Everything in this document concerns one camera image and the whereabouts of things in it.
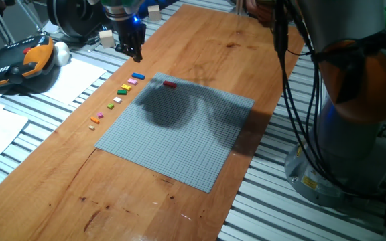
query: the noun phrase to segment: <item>yellow lego brick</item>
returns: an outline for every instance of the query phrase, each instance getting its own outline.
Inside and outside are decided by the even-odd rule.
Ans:
[[[122,88],[122,89],[125,89],[125,90],[127,90],[127,91],[129,91],[129,90],[132,89],[132,87],[128,86],[127,84],[122,85],[121,88]]]
[[[94,123],[99,124],[99,120],[95,117],[90,118]]]

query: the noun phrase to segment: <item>red lego brick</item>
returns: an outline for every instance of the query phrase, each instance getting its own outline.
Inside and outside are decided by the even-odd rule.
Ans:
[[[164,81],[164,86],[170,87],[170,88],[177,88],[177,84],[169,81]]]

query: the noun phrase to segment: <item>white box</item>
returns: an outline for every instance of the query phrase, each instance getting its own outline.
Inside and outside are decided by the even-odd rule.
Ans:
[[[115,47],[113,32],[111,30],[99,32],[99,38],[104,48]]]
[[[148,15],[149,15],[151,21],[160,21],[162,19],[162,16],[160,15],[159,5],[149,6],[148,7]]]

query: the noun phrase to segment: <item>green lego brick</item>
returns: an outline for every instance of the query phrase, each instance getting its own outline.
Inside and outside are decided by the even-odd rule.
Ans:
[[[126,95],[127,94],[127,90],[118,90],[117,94]]]

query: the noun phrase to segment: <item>pink lego brick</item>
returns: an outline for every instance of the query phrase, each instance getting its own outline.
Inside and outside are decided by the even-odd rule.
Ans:
[[[138,84],[138,81],[136,81],[134,79],[129,79],[127,82],[130,83],[130,84],[133,84],[133,85],[137,85]]]

